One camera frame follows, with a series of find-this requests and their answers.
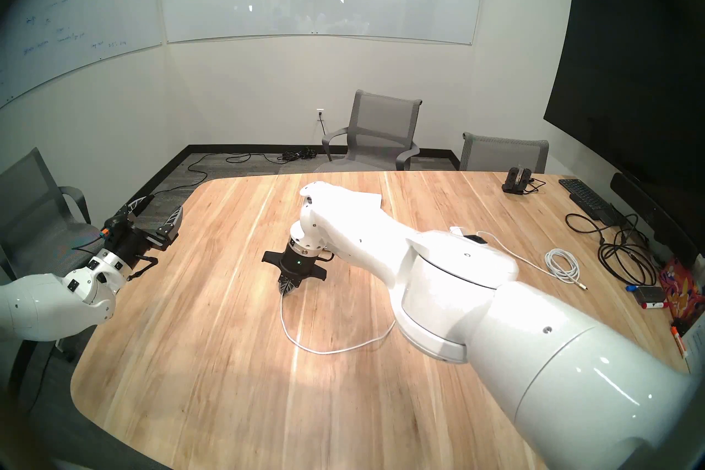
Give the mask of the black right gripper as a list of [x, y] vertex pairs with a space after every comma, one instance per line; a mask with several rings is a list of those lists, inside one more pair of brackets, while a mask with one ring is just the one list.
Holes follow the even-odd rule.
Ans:
[[266, 251], [262, 262], [279, 269], [278, 291], [282, 297], [297, 290], [301, 282], [309, 278], [325, 281], [327, 271], [317, 264], [319, 255], [311, 254], [296, 242], [287, 244], [283, 252]]

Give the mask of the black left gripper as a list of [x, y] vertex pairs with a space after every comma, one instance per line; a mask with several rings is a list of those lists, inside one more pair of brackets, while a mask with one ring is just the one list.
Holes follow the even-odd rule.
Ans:
[[[156, 266], [157, 257], [147, 256], [152, 248], [148, 233], [136, 226], [139, 216], [154, 200], [153, 194], [138, 197], [121, 207], [121, 213], [104, 222], [104, 248], [116, 255], [126, 267], [131, 269], [126, 280], [139, 278], [150, 268]], [[178, 237], [183, 221], [183, 206], [179, 206], [167, 220], [154, 231], [154, 248], [165, 250]]]

